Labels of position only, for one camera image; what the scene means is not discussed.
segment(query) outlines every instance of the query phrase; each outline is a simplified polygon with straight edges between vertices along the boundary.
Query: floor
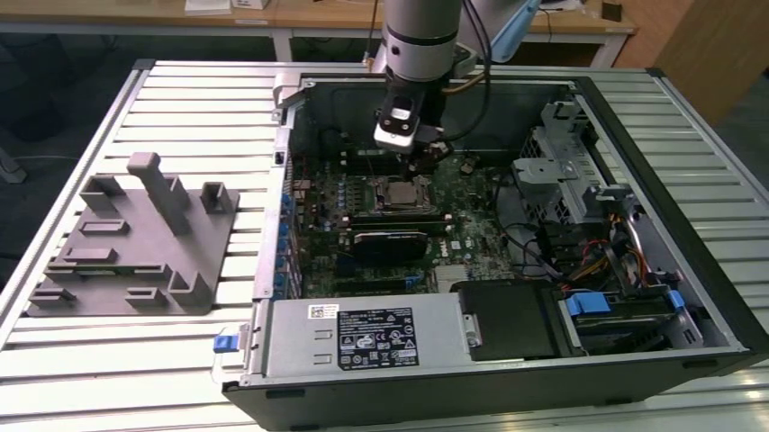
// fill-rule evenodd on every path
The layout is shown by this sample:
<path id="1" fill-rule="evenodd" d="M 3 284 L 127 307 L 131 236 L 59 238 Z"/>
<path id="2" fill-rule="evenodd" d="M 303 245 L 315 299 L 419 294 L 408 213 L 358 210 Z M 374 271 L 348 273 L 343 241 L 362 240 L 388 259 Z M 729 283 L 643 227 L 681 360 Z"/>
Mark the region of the floor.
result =
<path id="1" fill-rule="evenodd" d="M 76 71 L 75 84 L 51 91 L 64 115 L 63 131 L 39 142 L 16 139 L 0 128 L 0 147 L 28 172 L 23 184 L 0 182 L 0 289 L 67 181 L 76 159 L 109 108 L 136 59 L 275 60 L 267 38 L 180 38 L 97 36 L 60 38 Z M 296 61 L 351 61 L 362 58 L 363 40 L 294 40 Z M 19 75 L 0 52 L 0 77 Z M 47 67 L 55 73 L 55 67 Z M 762 77 L 717 128 L 749 169 L 769 186 L 769 78 Z"/>

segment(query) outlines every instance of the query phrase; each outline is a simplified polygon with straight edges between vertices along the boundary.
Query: power supply label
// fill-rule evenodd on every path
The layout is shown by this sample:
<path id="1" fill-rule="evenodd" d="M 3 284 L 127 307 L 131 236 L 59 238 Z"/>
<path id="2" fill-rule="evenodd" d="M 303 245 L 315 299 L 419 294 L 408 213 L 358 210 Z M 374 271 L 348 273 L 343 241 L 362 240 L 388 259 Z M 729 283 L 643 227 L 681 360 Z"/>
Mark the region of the power supply label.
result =
<path id="1" fill-rule="evenodd" d="M 419 365 L 411 308 L 340 310 L 336 329 L 343 371 Z"/>

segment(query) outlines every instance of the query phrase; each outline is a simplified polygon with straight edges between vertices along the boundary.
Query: aluminum profile table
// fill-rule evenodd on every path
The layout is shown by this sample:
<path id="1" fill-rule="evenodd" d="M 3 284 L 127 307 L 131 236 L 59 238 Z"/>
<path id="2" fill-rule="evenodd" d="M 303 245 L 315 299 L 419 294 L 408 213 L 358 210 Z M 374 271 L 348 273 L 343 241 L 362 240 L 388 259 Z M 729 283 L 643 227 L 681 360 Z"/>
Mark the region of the aluminum profile table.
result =
<path id="1" fill-rule="evenodd" d="M 211 372 L 212 337 L 245 322 L 259 259 L 271 145 L 280 133 L 272 88 L 283 74 L 360 73 L 358 65 L 157 62 L 131 72 L 101 127 L 0 295 L 0 429 L 7 431 L 259 430 L 221 396 L 239 354 Z M 503 67 L 498 74 L 595 81 L 727 276 L 769 324 L 769 194 L 663 77 L 643 70 Z M 617 163 L 603 156 L 621 180 Z M 133 151 L 155 151 L 188 188 L 221 181 L 240 204 L 217 308 L 201 317 L 23 318 L 48 259 L 64 244 L 93 174 L 123 187 Z M 649 400 L 509 415 L 360 427 L 355 431 L 765 430 L 769 366 L 689 382 Z"/>

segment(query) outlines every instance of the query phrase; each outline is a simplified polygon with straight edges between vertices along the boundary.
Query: robotic arm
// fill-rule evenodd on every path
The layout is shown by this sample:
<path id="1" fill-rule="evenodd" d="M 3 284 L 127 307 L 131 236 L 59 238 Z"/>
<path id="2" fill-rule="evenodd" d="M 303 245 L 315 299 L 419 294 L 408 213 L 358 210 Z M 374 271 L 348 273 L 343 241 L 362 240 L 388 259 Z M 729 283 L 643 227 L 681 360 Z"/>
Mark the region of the robotic arm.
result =
<path id="1" fill-rule="evenodd" d="M 486 3 L 494 8 L 499 7 L 499 1 L 510 7 L 510 0 L 486 0 Z M 539 1 L 525 0 L 494 39 L 495 44 L 503 43 L 506 50 L 517 50 Z M 380 50 L 387 61 L 387 96 L 374 140 L 383 149 L 402 155 L 407 177 L 431 172 L 452 152 L 440 117 L 451 94 L 450 80 L 475 68 L 475 52 L 458 44 L 463 9 L 466 20 L 474 19 L 470 8 L 475 10 L 471 0 L 384 0 Z M 487 35 L 476 36 L 482 52 L 488 49 L 486 56 L 491 56 Z"/>

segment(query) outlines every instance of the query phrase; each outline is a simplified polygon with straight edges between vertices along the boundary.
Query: gray plastic peg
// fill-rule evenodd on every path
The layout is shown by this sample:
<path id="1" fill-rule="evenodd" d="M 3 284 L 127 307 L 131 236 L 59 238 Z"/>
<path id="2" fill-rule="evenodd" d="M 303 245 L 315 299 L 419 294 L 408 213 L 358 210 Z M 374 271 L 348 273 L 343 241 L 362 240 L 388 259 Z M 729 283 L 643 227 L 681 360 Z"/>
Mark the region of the gray plastic peg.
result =
<path id="1" fill-rule="evenodd" d="M 147 189 L 152 205 L 161 215 L 165 225 L 175 236 L 187 234 L 191 230 L 184 209 L 171 192 L 171 187 L 160 172 L 160 156 L 157 153 L 137 152 L 128 160 L 128 173 L 137 177 Z"/>

